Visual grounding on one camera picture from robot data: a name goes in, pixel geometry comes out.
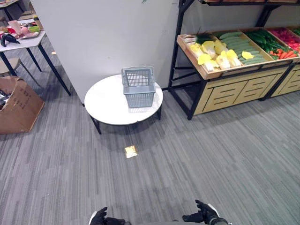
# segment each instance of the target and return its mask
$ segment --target black metal frame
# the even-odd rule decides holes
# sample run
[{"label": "black metal frame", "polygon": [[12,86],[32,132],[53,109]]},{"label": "black metal frame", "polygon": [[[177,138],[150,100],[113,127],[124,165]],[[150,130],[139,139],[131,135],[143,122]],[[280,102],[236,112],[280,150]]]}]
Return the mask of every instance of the black metal frame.
[{"label": "black metal frame", "polygon": [[14,2],[13,4],[11,4],[11,5],[9,5],[9,6],[0,8],[0,9],[4,10],[4,12],[5,12],[5,14],[7,15],[7,17],[8,17],[9,20],[14,20],[14,19],[13,19],[13,17],[11,16],[11,14],[9,13],[9,11],[8,11],[7,8],[10,7],[10,6],[12,6],[12,5],[14,5],[14,4],[17,4],[17,6],[19,7],[19,9],[22,11],[22,13],[24,12],[24,10],[22,9],[22,7],[20,6],[20,4],[19,4],[18,1]]},{"label": "black metal frame", "polygon": [[[179,45],[177,44],[177,36],[181,33],[184,13],[186,12],[186,10],[191,6],[191,4],[194,1],[195,0],[180,0],[179,1],[179,13],[178,13],[176,33],[175,33],[174,49],[173,49],[171,69],[170,69],[170,77],[169,77],[169,83],[168,83],[169,92],[173,95],[173,97],[178,102],[178,104],[180,105],[182,110],[186,113],[188,120],[192,119],[192,117],[195,113],[196,107],[198,105],[198,102],[201,98],[201,95],[202,95],[202,93],[205,89],[205,86],[206,86],[207,82],[227,79],[229,77],[235,77],[235,76],[250,74],[250,73],[258,72],[258,71],[271,70],[271,69],[275,69],[275,68],[283,68],[283,67],[287,67],[287,66],[289,66],[289,68],[291,68],[291,67],[293,68],[293,61],[290,61],[289,63],[286,63],[284,65],[279,65],[279,66],[276,66],[276,63],[274,63],[275,66],[273,66],[273,67],[263,68],[263,65],[262,65],[258,69],[255,69],[255,70],[252,70],[252,71],[247,71],[247,72],[242,72],[242,73],[238,73],[238,74],[233,74],[233,75],[226,75],[226,72],[224,72],[218,78],[210,79],[210,80],[204,80],[203,77],[199,74],[199,72],[196,70],[196,68],[194,66],[192,66],[192,67],[176,67],[175,66],[176,65],[176,59],[177,59],[178,50],[179,50]],[[198,0],[198,1],[202,4],[208,4],[209,6],[264,5],[263,11],[262,11],[257,23],[256,23],[256,27],[263,27],[266,24],[272,10],[278,8],[279,6],[281,6],[281,5],[295,5],[296,6],[296,5],[300,4],[300,0],[298,0],[297,3],[277,3],[277,2],[268,2],[268,0],[265,0],[265,2],[223,2],[223,0],[220,0],[219,2],[209,2],[209,3],[205,2],[204,0]],[[193,69],[195,71],[191,72],[191,73],[188,73],[186,75],[182,75],[180,77],[174,78],[175,71],[176,70],[183,70],[183,69]],[[280,78],[280,81],[282,81],[282,79],[284,79],[283,77],[285,77],[287,75],[287,73],[288,73],[288,71],[286,71],[282,75],[282,77]],[[186,83],[186,84],[180,84],[180,85],[177,85],[177,86],[173,86],[174,81],[181,80],[181,79],[184,79],[186,77],[189,77],[189,76],[192,76],[192,75],[195,75],[195,74],[198,74],[198,77],[200,78],[200,81],[190,82],[190,83]],[[200,88],[199,88],[199,92],[197,93],[196,97],[194,99],[192,99],[193,103],[192,103],[192,106],[189,108],[182,101],[182,99],[179,97],[179,95],[175,92],[175,89],[187,87],[187,86],[190,86],[190,85],[193,85],[193,84],[200,84]]]},{"label": "black metal frame", "polygon": [[280,79],[276,82],[276,84],[268,91],[268,93],[260,98],[260,101],[264,101],[267,98],[270,98],[272,94],[276,91],[276,89],[280,86],[280,84],[283,82],[283,80],[287,77],[287,75],[291,72],[291,70],[296,66],[300,65],[300,63],[291,63],[289,68],[283,73],[283,75],[280,77]]},{"label": "black metal frame", "polygon": [[[67,92],[67,94],[70,96],[71,95],[70,91],[68,90],[68,88],[67,88],[66,84],[64,83],[64,81],[62,80],[60,74],[57,72],[55,66],[51,62],[51,60],[50,60],[49,56],[47,55],[46,51],[44,50],[42,44],[40,43],[37,47],[39,48],[40,52],[42,53],[43,57],[45,58],[45,60],[49,64],[51,70],[54,72],[54,75],[59,80],[59,82],[62,85],[62,87],[65,89],[65,91]],[[7,66],[8,70],[11,73],[11,75],[12,76],[17,76],[17,74],[15,73],[14,69],[11,67],[8,59],[6,58],[4,52],[0,52],[0,57],[2,58],[3,62],[5,63],[5,65]]]},{"label": "black metal frame", "polygon": [[[160,108],[156,111],[156,114],[157,114],[157,119],[158,120],[160,120],[160,118],[161,118],[161,108],[162,108],[162,105],[160,106]],[[95,125],[95,127],[96,127],[96,129],[97,129],[97,131],[98,131],[98,134],[102,134],[101,133],[101,129],[100,129],[100,121],[98,121],[97,119],[95,119],[94,117],[92,117],[91,115],[90,115],[90,118],[92,119],[92,121],[93,121],[93,123],[94,123],[94,125]]]},{"label": "black metal frame", "polygon": [[206,2],[204,0],[198,0],[202,4],[207,4],[209,6],[298,6],[300,5],[300,0],[297,0],[295,3],[289,2],[269,2],[268,0],[264,0],[262,2],[224,2],[223,0],[219,0],[218,2]]}]

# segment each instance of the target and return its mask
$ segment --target drawer front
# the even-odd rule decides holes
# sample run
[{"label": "drawer front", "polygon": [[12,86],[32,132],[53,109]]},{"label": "drawer front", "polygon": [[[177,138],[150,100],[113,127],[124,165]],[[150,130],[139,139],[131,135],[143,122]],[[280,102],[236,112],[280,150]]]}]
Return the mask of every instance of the drawer front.
[{"label": "drawer front", "polygon": [[243,91],[240,93],[239,97],[234,101],[234,104],[240,104],[263,97],[261,95],[267,88],[271,89],[269,85],[276,76],[277,75],[270,75],[249,80]]},{"label": "drawer front", "polygon": [[292,71],[277,88],[272,97],[300,90],[300,70]]},{"label": "drawer front", "polygon": [[203,112],[233,105],[235,99],[245,87],[246,83],[247,81],[242,81],[213,88]]}]

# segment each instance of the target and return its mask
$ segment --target pink object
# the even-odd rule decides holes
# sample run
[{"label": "pink object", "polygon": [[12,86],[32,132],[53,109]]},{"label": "pink object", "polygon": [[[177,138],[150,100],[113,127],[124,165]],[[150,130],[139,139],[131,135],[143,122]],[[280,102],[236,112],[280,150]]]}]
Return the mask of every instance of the pink object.
[{"label": "pink object", "polygon": [[23,35],[29,34],[28,28],[27,28],[27,27],[22,27],[22,28],[21,28],[21,33],[22,33]]},{"label": "pink object", "polygon": [[21,27],[17,20],[8,21],[8,24],[16,33],[21,33]]}]

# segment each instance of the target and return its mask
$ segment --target cardboard box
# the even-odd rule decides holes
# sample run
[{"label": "cardboard box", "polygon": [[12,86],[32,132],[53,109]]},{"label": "cardboard box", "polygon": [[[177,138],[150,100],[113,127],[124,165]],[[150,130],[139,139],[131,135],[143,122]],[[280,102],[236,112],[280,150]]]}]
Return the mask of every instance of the cardboard box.
[{"label": "cardboard box", "polygon": [[0,110],[0,134],[24,133],[33,128],[44,101],[21,78],[0,78],[0,89],[11,96]]}]

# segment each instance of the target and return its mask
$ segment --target white table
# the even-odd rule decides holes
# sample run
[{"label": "white table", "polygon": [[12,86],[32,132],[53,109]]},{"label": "white table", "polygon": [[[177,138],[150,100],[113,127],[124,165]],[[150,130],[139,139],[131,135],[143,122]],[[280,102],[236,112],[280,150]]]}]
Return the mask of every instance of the white table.
[{"label": "white table", "polygon": [[109,125],[129,125],[143,121],[153,114],[160,120],[163,92],[155,83],[156,93],[152,107],[129,109],[121,75],[107,77],[94,84],[86,93],[84,106],[90,114],[99,134],[99,121]]},{"label": "white table", "polygon": [[[19,23],[30,23],[30,22],[33,22],[33,20],[31,19],[31,20],[21,20],[21,21],[19,21]],[[44,30],[42,30],[37,37],[32,37],[32,38],[27,38],[27,39],[18,39],[20,44],[11,43],[11,42],[6,41],[6,45],[7,45],[6,47],[3,47],[3,46],[0,45],[0,57],[2,58],[5,65],[9,69],[11,75],[16,76],[16,73],[13,70],[13,68],[11,67],[11,65],[9,64],[9,61],[7,60],[4,52],[11,51],[11,50],[16,50],[16,49],[21,49],[21,48],[26,48],[29,55],[31,56],[32,60],[36,64],[37,68],[39,69],[39,71],[41,71],[41,68],[39,67],[38,62],[36,61],[35,57],[33,56],[32,52],[30,50],[30,47],[36,47],[37,46],[39,48],[39,50],[41,51],[43,57],[45,58],[45,60],[49,64],[50,68],[54,72],[55,76],[57,77],[57,79],[59,80],[59,82],[61,83],[63,88],[65,89],[65,91],[68,93],[68,95],[71,95],[71,93],[69,92],[67,86],[63,82],[60,74],[57,72],[55,66],[53,65],[53,63],[49,59],[47,53],[45,52],[45,50],[44,50],[44,48],[41,44],[41,41],[42,41],[43,37],[45,36],[45,34],[46,34],[46,32]]]},{"label": "white table", "polygon": [[17,6],[19,7],[19,9],[22,11],[22,13],[24,12],[24,10],[21,8],[21,6],[19,5],[19,0],[11,0],[11,1],[7,1],[5,3],[0,4],[0,9],[3,9],[4,12],[6,13],[7,17],[9,20],[14,20],[13,17],[10,15],[10,13],[8,12],[7,8],[13,4],[17,4]]}]

